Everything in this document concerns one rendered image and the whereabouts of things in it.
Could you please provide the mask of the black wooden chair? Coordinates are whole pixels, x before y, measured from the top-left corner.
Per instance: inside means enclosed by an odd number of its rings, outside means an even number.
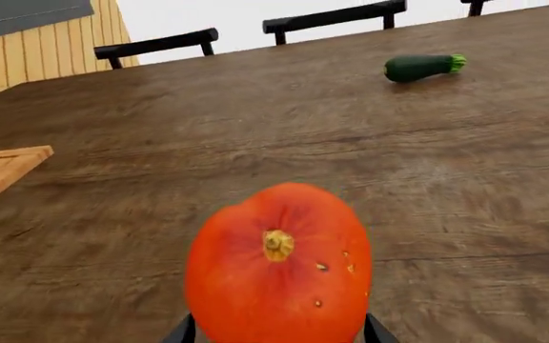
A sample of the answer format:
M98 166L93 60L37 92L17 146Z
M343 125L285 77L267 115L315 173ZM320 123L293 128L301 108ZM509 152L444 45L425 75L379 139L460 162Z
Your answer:
M96 59L108 60L114 70L119 70L123 68L121 59L124 57L153 53L161 50L199 46L202 49L204 56L213 56L214 50L212 42L217 41L218 38L218 30L216 28L209 28L159 39L101 46L93 48L93 50Z
M395 15L407 10L407 0L386 0L369 5L341 10L328 10L320 13L290 16L278 19L267 19L262 22L265 34L273 34L275 44L286 45L286 33L296 30L307 30L329 25L338 25L346 22L355 22L366 19L383 19L385 30L395 27Z
M491 0L459 0L463 5L469 5L468 16L481 16L483 5Z

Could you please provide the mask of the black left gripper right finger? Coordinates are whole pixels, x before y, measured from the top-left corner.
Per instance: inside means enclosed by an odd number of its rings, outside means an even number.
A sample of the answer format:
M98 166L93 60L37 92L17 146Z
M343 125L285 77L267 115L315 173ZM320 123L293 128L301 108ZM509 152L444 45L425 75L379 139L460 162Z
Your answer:
M364 343L400 343L371 313L366 313L365 316L363 338Z

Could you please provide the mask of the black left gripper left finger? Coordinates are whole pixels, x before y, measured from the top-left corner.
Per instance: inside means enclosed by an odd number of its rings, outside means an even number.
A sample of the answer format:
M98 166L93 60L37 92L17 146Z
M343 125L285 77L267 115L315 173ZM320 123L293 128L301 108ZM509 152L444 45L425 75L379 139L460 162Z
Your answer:
M161 343L195 343L195 336L195 321L193 315L188 313Z

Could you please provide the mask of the orange round squash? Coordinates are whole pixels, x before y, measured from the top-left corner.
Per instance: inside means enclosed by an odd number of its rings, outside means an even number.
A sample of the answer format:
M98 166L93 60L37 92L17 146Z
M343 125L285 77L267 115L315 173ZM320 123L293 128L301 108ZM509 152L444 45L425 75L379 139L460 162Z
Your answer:
M211 343L353 343L371 279L355 211L287 182L207 220L191 244L185 296Z

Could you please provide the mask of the dark green zucchini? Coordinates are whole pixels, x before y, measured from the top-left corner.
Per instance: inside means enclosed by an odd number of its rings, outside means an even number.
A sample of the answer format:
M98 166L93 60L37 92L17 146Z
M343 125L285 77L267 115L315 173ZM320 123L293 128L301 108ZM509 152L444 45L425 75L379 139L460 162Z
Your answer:
M402 55L389 59L384 65L384 75L391 82L416 82L431 76L457 73L467 63L459 53L450 55Z

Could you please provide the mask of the yellow wooden slatted cabinet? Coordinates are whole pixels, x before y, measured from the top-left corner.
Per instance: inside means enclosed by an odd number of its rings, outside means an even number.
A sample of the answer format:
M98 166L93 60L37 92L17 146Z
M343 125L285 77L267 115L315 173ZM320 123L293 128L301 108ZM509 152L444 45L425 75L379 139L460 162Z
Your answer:
M26 82L109 71L93 48L131 42L116 0L90 0L94 14L0 36L0 91Z

